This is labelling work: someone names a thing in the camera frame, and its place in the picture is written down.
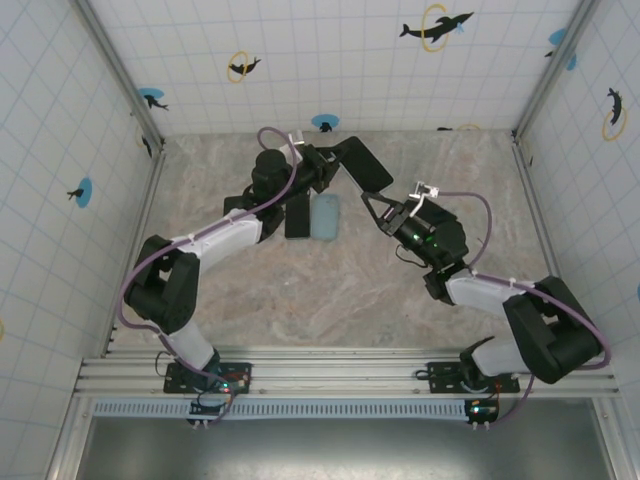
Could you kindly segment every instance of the white tile wall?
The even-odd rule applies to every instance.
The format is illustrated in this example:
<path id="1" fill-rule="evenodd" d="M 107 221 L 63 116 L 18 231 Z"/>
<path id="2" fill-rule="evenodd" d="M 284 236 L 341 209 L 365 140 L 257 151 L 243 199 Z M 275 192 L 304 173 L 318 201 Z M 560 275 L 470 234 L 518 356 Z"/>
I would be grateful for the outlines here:
<path id="1" fill-rule="evenodd" d="M 578 0 L 440 2 L 473 16 L 428 53 L 399 35 L 433 3 L 93 1 L 136 84 L 164 92 L 169 111 L 151 113 L 165 135 L 315 129 L 320 113 L 345 130 L 515 127 Z M 433 9 L 426 28 L 443 15 Z M 261 62 L 234 84 L 238 51 Z"/>
<path id="2" fill-rule="evenodd" d="M 0 64 L 0 478 L 42 478 L 151 161 L 67 0 L 3 0 Z"/>
<path id="3" fill-rule="evenodd" d="M 629 415 L 622 421 L 640 459 L 640 15 L 638 2 L 604 0 L 532 129 L 531 174 L 561 272 L 613 344 Z M 626 109 L 602 135 L 620 92 Z M 636 462 L 640 473 L 640 462 Z"/>

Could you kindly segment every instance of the blue circle sticker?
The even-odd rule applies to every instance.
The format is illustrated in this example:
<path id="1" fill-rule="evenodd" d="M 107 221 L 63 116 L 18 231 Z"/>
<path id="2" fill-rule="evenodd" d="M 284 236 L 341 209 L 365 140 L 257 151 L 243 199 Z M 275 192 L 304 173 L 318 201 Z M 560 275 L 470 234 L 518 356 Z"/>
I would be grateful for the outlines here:
<path id="1" fill-rule="evenodd" d="M 164 97 L 164 92 L 162 90 L 157 89 L 157 88 L 143 87 L 143 88 L 139 88 L 138 92 L 143 97 L 145 95 L 151 95 L 155 99 Z"/>
<path id="2" fill-rule="evenodd" d="M 312 125 L 320 129 L 324 128 L 324 130 L 322 131 L 330 131 L 330 129 L 336 128 L 339 123 L 340 119 L 330 113 L 321 113 L 320 115 L 316 115 L 311 119 Z"/>
<path id="3" fill-rule="evenodd" d="M 83 178 L 78 185 L 78 190 L 82 190 L 82 193 L 76 196 L 76 203 L 80 208 L 85 208 L 89 205 L 89 200 L 91 200 L 91 194 L 93 193 L 91 179 L 89 177 Z"/>

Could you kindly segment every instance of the gray floor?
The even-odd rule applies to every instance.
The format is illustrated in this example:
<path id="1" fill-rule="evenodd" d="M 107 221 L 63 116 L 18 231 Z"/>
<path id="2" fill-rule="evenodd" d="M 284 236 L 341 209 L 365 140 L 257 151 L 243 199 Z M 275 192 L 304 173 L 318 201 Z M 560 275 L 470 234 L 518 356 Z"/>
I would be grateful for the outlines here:
<path id="1" fill-rule="evenodd" d="M 542 253 L 506 132 L 363 132 L 357 134 L 395 177 L 385 192 L 404 200 L 416 180 L 443 191 L 484 194 L 494 234 L 478 264 L 487 273 L 539 279 Z M 347 134 L 307 134 L 317 146 Z M 177 137 L 151 210 L 147 234 L 186 234 L 222 215 L 223 199 L 250 183 L 260 147 L 253 135 Z M 201 281 L 196 319 L 216 345 L 445 347 L 506 332 L 502 319 L 433 301 L 424 272 L 398 261 L 396 241 L 366 212 L 359 191 L 339 171 L 327 193 L 341 198 L 338 239 L 268 241 L 216 265 Z M 473 255 L 486 214 L 474 199 L 439 199 L 462 221 Z M 119 343 L 155 343 L 120 329 Z"/>
<path id="2" fill-rule="evenodd" d="M 530 401 L 490 432 L 435 420 L 97 419 L 86 480 L 605 480 L 588 402 Z"/>

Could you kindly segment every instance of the yellow ring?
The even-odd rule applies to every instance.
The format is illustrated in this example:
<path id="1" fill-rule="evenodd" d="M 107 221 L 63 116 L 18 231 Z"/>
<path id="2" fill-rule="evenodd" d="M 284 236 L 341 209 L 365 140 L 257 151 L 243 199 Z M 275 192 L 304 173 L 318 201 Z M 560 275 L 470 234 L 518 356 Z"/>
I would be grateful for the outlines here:
<path id="1" fill-rule="evenodd" d="M 242 76 L 237 80 L 234 80 L 233 78 L 231 78 L 231 65 L 233 64 L 233 61 L 240 55 L 244 56 L 244 69 L 242 70 Z M 244 50 L 240 50 L 239 52 L 236 52 L 233 57 L 231 57 L 231 60 L 229 60 L 229 65 L 227 65 L 227 78 L 231 83 L 240 83 L 247 75 L 247 68 L 249 68 L 249 54 L 247 54 L 247 52 L 245 52 Z"/>
<path id="2" fill-rule="evenodd" d="M 136 139 L 136 145 L 138 145 L 138 148 L 142 148 L 144 147 L 144 145 L 142 144 L 142 142 L 138 141 L 138 132 L 140 131 L 140 124 L 136 125 L 136 132 L 135 132 L 135 139 Z"/>
<path id="3" fill-rule="evenodd" d="M 424 15 L 422 15 L 422 25 L 420 25 L 420 38 L 422 39 L 422 48 L 424 48 L 425 52 L 429 52 L 429 53 L 435 53 L 435 52 L 439 52 L 440 50 L 442 50 L 444 47 L 447 46 L 447 42 L 449 41 L 449 34 L 447 33 L 444 37 L 444 42 L 442 42 L 442 45 L 440 45 L 438 48 L 430 48 L 424 41 L 424 23 L 427 20 L 427 15 L 429 15 L 429 12 L 431 10 L 433 10 L 434 8 L 439 8 L 440 10 L 442 10 L 443 13 L 447 13 L 447 9 L 444 8 L 442 5 L 440 5 L 439 3 L 434 3 L 433 5 L 427 7 L 427 9 L 424 11 Z"/>
<path id="4" fill-rule="evenodd" d="M 617 140 L 617 138 L 622 135 L 622 132 L 624 132 L 624 129 L 627 127 L 627 109 L 624 107 L 620 108 L 622 109 L 622 113 L 624 113 L 624 120 L 622 121 L 622 127 L 620 127 L 620 131 L 613 137 L 607 137 L 607 122 L 611 117 L 613 117 L 613 111 L 610 111 L 609 113 L 607 113 L 607 116 L 604 117 L 604 123 L 602 124 L 602 138 L 604 138 L 606 142 L 613 142 L 614 140 Z"/>

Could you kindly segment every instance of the black joint motor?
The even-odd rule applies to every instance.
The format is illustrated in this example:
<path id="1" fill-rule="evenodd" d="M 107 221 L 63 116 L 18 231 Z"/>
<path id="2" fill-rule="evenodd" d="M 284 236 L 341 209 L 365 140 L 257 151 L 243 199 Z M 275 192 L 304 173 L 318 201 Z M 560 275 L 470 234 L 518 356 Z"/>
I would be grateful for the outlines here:
<path id="1" fill-rule="evenodd" d="M 322 193 L 340 166 L 340 156 L 335 157 L 331 148 L 315 148 L 313 145 L 298 147 L 302 155 L 291 187 L 273 205 L 257 213 L 262 222 L 260 241 L 269 238 L 285 218 L 282 208 L 288 200 L 313 188 Z M 224 199 L 224 214 L 232 209 L 250 210 L 274 198 L 287 185 L 293 167 L 287 163 L 285 155 L 276 149 L 264 150 L 256 157 L 256 165 L 251 171 L 253 182 L 242 195 Z"/>
<path id="2" fill-rule="evenodd" d="M 535 288 L 591 322 L 561 279 L 549 276 L 537 282 Z M 522 360 L 545 383 L 556 383 L 602 351 L 600 342 L 585 326 L 537 296 L 514 295 L 503 303 L 503 307 Z M 544 317 L 557 319 L 548 323 Z"/>
<path id="3" fill-rule="evenodd" d="M 143 260 L 170 245 L 154 235 L 140 250 Z M 177 332 L 191 319 L 196 308 L 200 260 L 193 253 L 172 250 L 145 267 L 127 289 L 124 301 L 145 320 L 152 320 L 167 335 Z"/>

